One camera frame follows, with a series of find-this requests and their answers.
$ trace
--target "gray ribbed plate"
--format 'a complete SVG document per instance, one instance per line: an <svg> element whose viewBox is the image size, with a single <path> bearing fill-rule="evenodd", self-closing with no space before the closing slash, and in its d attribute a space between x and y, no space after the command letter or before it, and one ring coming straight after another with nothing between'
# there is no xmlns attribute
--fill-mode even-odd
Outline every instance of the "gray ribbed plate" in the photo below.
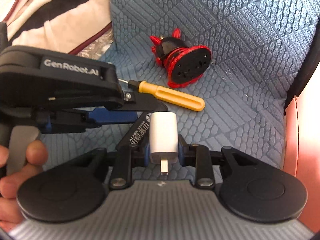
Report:
<svg viewBox="0 0 320 240"><path fill-rule="evenodd" d="M26 221L11 235L21 240L294 240L313 234L297 220L263 225L238 218L212 191L195 189L188 180L137 180L129 189L112 191L84 219L60 225Z"/></svg>

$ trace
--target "black stripe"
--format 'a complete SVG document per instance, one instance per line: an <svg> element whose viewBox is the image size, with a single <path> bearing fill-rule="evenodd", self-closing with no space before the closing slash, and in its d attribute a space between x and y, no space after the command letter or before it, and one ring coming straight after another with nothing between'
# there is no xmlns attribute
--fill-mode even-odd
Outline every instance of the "black stripe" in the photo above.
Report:
<svg viewBox="0 0 320 240"><path fill-rule="evenodd" d="M39 8L15 33L15 35L9 41L9 45L12 45L12 41L18 38L23 31L31 29L38 29L43 27L44 22L50 21L55 17L76 8L80 4L86 3L89 0L52 0Z"/></svg>

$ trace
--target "gray handle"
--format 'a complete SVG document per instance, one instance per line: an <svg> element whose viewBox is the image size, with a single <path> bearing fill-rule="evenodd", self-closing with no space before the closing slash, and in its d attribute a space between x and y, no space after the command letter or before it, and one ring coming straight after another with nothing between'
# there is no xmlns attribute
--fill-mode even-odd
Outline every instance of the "gray handle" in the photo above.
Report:
<svg viewBox="0 0 320 240"><path fill-rule="evenodd" d="M40 138L40 131L34 126L15 126L9 142L7 176L20 171L26 165L26 150L29 143Z"/></svg>

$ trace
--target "screwdriver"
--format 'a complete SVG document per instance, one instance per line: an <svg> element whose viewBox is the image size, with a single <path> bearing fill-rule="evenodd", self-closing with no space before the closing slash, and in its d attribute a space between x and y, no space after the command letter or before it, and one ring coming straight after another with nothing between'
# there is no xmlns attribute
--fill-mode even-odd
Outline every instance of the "screwdriver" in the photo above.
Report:
<svg viewBox="0 0 320 240"><path fill-rule="evenodd" d="M200 97L189 95L180 91L176 91L163 86L147 83L146 81L123 80L120 82L128 84L128 87L138 91L139 93L152 94L155 98L166 101L168 103L182 106L193 111L202 111L204 109L204 100Z"/></svg>

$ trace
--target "finger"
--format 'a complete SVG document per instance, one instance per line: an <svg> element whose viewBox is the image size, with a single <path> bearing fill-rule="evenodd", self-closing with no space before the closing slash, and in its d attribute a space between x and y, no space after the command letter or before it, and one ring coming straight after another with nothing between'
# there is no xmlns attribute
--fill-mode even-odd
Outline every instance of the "finger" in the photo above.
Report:
<svg viewBox="0 0 320 240"><path fill-rule="evenodd" d="M15 198L22 183L27 179L39 174L43 169L41 166L27 164L21 171L0 180L0 193L4 198Z"/></svg>
<svg viewBox="0 0 320 240"><path fill-rule="evenodd" d="M0 145L0 168L6 164L8 157L9 150L6 147Z"/></svg>
<svg viewBox="0 0 320 240"><path fill-rule="evenodd" d="M41 166L48 160L48 151L41 141L36 140L28 145L26 158L28 163Z"/></svg>
<svg viewBox="0 0 320 240"><path fill-rule="evenodd" d="M16 224L22 222L23 216L17 200L0 198L0 220Z"/></svg>
<svg viewBox="0 0 320 240"><path fill-rule="evenodd" d="M10 223L6 221L0 222L0 227L7 233L9 233L12 229L14 229L18 224L16 223Z"/></svg>

